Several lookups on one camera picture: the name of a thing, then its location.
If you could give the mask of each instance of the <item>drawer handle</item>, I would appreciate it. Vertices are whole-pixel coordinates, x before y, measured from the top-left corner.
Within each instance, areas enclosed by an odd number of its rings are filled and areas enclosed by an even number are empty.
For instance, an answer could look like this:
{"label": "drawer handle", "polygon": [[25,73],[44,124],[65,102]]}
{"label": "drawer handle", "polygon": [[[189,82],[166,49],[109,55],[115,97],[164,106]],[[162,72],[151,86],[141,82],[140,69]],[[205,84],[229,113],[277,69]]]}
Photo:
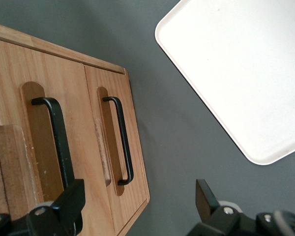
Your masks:
{"label": "drawer handle", "polygon": [[[31,100],[32,105],[46,105],[50,115],[51,126],[55,139],[55,146],[58,155],[59,168],[61,172],[62,184],[66,189],[71,183],[75,181],[69,144],[65,125],[62,115],[61,106],[57,100],[52,97],[38,97]],[[74,223],[74,235],[82,231],[83,221],[80,214]]]}
{"label": "drawer handle", "polygon": [[118,123],[119,123],[119,130],[120,130],[121,142],[122,142],[122,149],[123,149],[124,160],[126,163],[127,174],[128,174],[128,178],[119,180],[118,185],[127,185],[133,180],[133,167],[132,167],[126,125],[124,122],[122,104],[121,104],[121,101],[119,100],[119,98],[117,98],[117,97],[104,97],[103,101],[104,102],[113,101],[116,106]]}

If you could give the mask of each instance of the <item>wooden drawer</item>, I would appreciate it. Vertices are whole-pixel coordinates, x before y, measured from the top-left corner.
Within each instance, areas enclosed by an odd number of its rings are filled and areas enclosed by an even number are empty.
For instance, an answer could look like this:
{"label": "wooden drawer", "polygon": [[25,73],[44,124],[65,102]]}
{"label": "wooden drawer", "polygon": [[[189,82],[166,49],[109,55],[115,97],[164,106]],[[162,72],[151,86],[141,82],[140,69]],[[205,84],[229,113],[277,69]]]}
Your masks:
{"label": "wooden drawer", "polygon": [[[54,200],[63,191],[50,121],[38,115],[44,114],[46,108],[37,107],[29,115],[24,96],[26,82],[39,84],[46,97],[55,98],[61,105],[74,174],[85,181],[81,235],[125,235],[149,202],[125,70],[2,26],[0,187],[5,190],[7,207],[0,210],[8,210],[12,219],[17,219],[38,203]],[[103,149],[107,147],[108,137],[103,131],[98,87],[105,87],[110,96],[118,96],[123,103],[134,178],[124,186],[122,194],[116,191],[110,149]],[[121,177],[127,178],[118,120],[111,107]]]}

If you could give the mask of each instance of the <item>drawer front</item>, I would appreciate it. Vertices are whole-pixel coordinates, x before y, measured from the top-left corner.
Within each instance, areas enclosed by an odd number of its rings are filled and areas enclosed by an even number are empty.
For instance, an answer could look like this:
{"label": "drawer front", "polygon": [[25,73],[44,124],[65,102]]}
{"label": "drawer front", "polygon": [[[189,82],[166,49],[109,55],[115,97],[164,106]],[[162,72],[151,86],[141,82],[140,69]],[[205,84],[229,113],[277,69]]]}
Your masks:
{"label": "drawer front", "polygon": [[[133,223],[131,221],[132,217],[136,215],[136,212],[138,212],[142,205],[146,205],[146,203],[149,201],[148,185],[130,84],[127,75],[118,74],[90,66],[85,66],[85,71],[88,81],[93,118],[95,125],[97,126],[97,130],[110,129],[113,127],[113,134],[108,130],[103,132],[105,135],[108,134],[108,137],[104,137],[101,142],[105,143],[105,150],[107,151],[102,159],[108,158],[107,162],[110,165],[110,167],[107,169],[112,177],[111,182],[107,185],[106,189],[109,197],[115,231],[118,234],[129,221],[131,224]],[[110,116],[112,117],[112,123],[108,123],[109,121],[103,120],[107,118],[107,116],[103,116],[102,114],[102,101],[100,101],[102,95],[99,96],[99,93],[101,93],[100,91],[103,90],[107,91],[108,96],[118,98],[122,104],[134,175],[133,180],[127,185],[118,186],[117,184],[117,182],[120,181],[120,178],[123,180],[128,178],[123,150],[124,147],[122,145],[124,140],[121,138],[122,135],[120,134],[119,130],[119,121],[114,102],[105,102],[110,103]],[[117,150],[112,150],[114,149],[114,145],[110,143],[113,142],[116,143]],[[113,155],[115,155],[115,152],[118,155],[117,161],[113,160]],[[119,179],[116,177],[118,176],[118,173],[116,174],[114,172],[121,172]]]}

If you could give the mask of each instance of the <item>gray surface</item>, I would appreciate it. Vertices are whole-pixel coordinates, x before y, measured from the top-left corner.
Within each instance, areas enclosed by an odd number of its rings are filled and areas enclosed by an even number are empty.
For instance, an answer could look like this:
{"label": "gray surface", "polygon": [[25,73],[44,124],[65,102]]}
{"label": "gray surface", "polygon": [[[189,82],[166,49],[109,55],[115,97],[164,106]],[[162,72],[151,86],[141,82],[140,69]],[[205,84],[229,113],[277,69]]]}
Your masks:
{"label": "gray surface", "polygon": [[151,201],[127,235],[186,235],[199,221],[197,178],[250,217],[295,212],[295,153],[249,162],[155,42],[177,2],[0,1],[0,24],[128,69]]}

